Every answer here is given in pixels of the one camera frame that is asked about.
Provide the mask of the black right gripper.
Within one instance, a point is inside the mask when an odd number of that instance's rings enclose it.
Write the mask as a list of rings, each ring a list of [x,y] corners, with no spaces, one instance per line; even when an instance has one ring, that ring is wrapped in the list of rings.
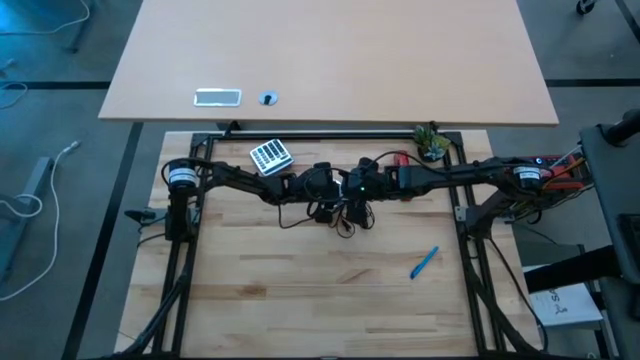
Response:
[[[369,201],[399,200],[394,180],[378,171],[379,164],[370,158],[360,158],[347,176],[347,220],[361,228],[371,228]]]

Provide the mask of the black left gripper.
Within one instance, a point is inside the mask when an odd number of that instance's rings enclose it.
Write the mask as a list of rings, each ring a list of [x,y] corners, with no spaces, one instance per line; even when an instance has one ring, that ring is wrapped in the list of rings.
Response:
[[[279,223],[282,223],[282,206],[290,203],[306,203],[306,217],[296,221],[303,224],[315,221],[330,224],[336,206],[336,183],[328,162],[308,168],[299,175],[285,173],[281,176],[284,197],[279,200]]]

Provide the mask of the red stapler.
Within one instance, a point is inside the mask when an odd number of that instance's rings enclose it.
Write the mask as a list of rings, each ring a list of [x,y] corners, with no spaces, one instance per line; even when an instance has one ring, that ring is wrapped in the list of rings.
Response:
[[[394,164],[398,167],[397,182],[403,192],[402,202],[410,202],[411,197],[411,170],[409,169],[409,157],[406,151],[398,151],[394,154]]]

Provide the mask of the grey calculator black keys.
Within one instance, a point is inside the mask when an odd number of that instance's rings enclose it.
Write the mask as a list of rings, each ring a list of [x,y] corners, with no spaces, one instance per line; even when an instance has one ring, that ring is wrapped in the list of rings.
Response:
[[[279,139],[255,147],[249,155],[263,176],[273,175],[294,163],[294,158]]]

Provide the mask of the small potted succulent plant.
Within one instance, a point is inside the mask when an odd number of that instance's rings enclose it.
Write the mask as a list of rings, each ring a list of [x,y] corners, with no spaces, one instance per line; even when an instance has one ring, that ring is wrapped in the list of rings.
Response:
[[[431,121],[414,128],[413,138],[419,157],[425,162],[436,162],[444,157],[451,140],[440,134],[438,125]]]

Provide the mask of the blue pen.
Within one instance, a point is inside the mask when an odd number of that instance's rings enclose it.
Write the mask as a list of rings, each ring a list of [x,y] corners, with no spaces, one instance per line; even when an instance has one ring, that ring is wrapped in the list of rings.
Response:
[[[434,246],[427,255],[418,263],[409,273],[409,278],[414,280],[419,274],[423,271],[423,269],[429,264],[429,262],[433,259],[433,257],[438,253],[439,247]]]

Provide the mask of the large beige desk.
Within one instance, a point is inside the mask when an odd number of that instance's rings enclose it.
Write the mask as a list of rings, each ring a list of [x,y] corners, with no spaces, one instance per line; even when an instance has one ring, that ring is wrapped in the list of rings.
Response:
[[[558,122],[516,0],[143,0],[100,117]]]

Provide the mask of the black clamp lever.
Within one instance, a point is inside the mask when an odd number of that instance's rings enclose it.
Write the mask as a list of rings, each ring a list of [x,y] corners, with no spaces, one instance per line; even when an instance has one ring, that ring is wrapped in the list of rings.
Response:
[[[147,226],[162,222],[166,217],[166,211],[163,209],[147,208],[141,210],[126,210],[124,215],[137,222],[140,226]]]

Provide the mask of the red bench power supply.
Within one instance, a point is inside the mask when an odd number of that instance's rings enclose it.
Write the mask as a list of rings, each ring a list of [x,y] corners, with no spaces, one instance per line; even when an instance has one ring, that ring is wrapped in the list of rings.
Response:
[[[579,152],[566,156],[524,157],[531,166],[516,166],[508,170],[510,183],[527,192],[574,192],[591,184],[586,158]]]

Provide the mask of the white printed box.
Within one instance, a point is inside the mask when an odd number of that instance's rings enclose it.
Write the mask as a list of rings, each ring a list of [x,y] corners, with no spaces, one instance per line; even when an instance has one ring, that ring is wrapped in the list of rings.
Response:
[[[545,327],[596,323],[603,319],[584,284],[533,293],[530,300],[535,314]]]

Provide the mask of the grey equipment cart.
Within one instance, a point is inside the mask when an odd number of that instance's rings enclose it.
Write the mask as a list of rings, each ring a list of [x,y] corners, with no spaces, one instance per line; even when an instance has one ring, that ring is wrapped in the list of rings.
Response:
[[[611,244],[527,272],[527,287],[537,293],[598,280],[620,357],[640,360],[640,108],[582,130],[580,139]]]

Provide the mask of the black chair base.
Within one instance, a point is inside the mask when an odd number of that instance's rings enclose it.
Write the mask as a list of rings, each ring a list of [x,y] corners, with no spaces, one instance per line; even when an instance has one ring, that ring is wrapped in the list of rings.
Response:
[[[585,16],[591,13],[596,4],[602,0],[577,0],[575,5],[575,12],[579,16]],[[640,22],[635,17],[626,3],[626,0],[612,0],[620,11],[623,19],[634,36],[636,42],[640,44]]]

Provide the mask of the grey desk foot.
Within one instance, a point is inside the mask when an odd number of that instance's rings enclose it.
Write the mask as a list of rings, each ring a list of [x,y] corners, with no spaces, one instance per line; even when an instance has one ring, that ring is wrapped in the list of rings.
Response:
[[[41,207],[34,197],[41,195],[52,170],[53,160],[42,157],[36,163],[22,194],[10,196],[0,192],[0,284],[11,273],[29,219],[35,217]]]

